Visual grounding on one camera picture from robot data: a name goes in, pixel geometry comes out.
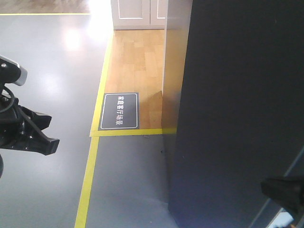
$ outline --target yellow floor line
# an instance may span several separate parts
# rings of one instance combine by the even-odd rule
[[[85,178],[81,189],[78,211],[74,228],[85,228],[87,211],[91,196],[93,175],[98,151],[99,137],[92,137],[89,156],[85,168]]]
[[[102,109],[102,105],[103,105],[103,101],[104,101],[105,83],[106,83],[106,79],[108,76],[108,70],[109,70],[109,65],[110,65],[112,40],[113,40],[113,36],[110,37],[110,40],[108,42],[108,46],[106,48],[105,55],[104,55],[104,65],[103,65],[103,69],[101,72],[101,79],[100,79],[98,93],[97,93],[97,99],[96,99],[96,104],[95,104],[91,132],[98,131],[100,114],[101,114],[101,109]]]
[[[111,130],[111,131],[93,131],[91,137],[97,136],[121,136],[121,135],[149,135],[162,134],[162,129],[136,129],[136,130]]]
[[[91,15],[91,13],[0,13],[0,16]]]
[[[93,184],[93,176],[94,176],[94,169],[95,163],[97,158],[97,151],[98,151],[98,142],[99,137],[101,136],[119,136],[119,135],[151,135],[151,134],[162,134],[162,129],[136,129],[136,130],[112,130],[112,131],[99,131],[99,121],[100,121],[100,114],[104,99],[105,93],[105,84],[108,75],[110,59],[111,59],[111,49],[112,49],[112,40],[113,35],[110,37],[108,42],[106,52],[104,55],[104,65],[101,73],[101,79],[99,83],[97,99],[95,104],[94,116],[92,120],[91,126],[91,134],[92,137],[89,156],[86,164],[85,169],[85,177],[83,186],[81,189],[81,195],[78,205],[78,211],[75,221],[74,228],[85,228],[86,227],[86,219],[87,213],[89,208],[90,202],[90,195],[91,189]]]

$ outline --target white cabinet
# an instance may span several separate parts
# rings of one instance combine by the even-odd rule
[[[150,24],[165,28],[168,0],[150,0]]]
[[[114,29],[164,29],[168,0],[111,0]]]

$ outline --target cabinet door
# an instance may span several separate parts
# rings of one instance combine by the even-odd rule
[[[151,25],[165,26],[168,0],[151,0]]]
[[[111,0],[114,28],[150,24],[150,0]]]

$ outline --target cable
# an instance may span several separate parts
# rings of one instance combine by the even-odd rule
[[[8,94],[10,95],[10,103],[9,103],[9,105],[6,108],[1,109],[0,113],[3,113],[5,111],[9,110],[13,106],[14,101],[15,101],[15,96],[14,96],[13,92],[10,91],[10,89],[8,89],[6,86],[3,86],[3,90],[5,90],[6,92],[8,92]]]

